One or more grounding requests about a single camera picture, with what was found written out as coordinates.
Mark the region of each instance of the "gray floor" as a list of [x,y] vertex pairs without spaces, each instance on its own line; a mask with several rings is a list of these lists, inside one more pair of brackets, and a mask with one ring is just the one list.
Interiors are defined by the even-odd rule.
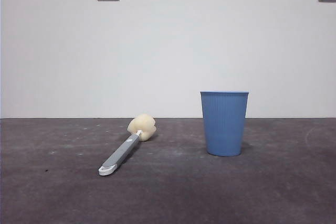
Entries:
[[130,119],[1,120],[1,223],[336,223],[336,119],[248,119],[207,154],[202,119],[157,119],[113,175]]

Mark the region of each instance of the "ribbed cup surface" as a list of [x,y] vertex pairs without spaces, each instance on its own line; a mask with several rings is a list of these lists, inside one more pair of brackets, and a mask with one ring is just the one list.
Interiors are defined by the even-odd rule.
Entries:
[[240,154],[248,92],[201,91],[207,151],[216,156]]

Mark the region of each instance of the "gray handle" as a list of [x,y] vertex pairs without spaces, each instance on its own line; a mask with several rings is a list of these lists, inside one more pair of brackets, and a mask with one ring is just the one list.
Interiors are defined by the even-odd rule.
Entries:
[[117,167],[119,167],[131,150],[136,146],[138,141],[138,135],[131,135],[125,142],[122,143],[122,145],[119,146],[118,149],[116,149],[115,152],[113,152],[113,154],[102,164],[102,166],[108,167],[117,164]]

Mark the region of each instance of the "wall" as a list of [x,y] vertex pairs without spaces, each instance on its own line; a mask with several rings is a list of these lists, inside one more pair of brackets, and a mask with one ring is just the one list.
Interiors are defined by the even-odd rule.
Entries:
[[336,116],[336,3],[2,0],[3,118],[202,116],[200,90],[248,90],[248,117]]

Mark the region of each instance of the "sponge brush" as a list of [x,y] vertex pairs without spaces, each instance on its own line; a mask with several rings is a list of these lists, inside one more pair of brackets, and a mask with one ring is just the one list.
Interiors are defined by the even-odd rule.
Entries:
[[135,134],[137,131],[142,131],[140,141],[147,141],[156,131],[155,120],[147,114],[138,115],[134,118],[127,127],[127,130]]

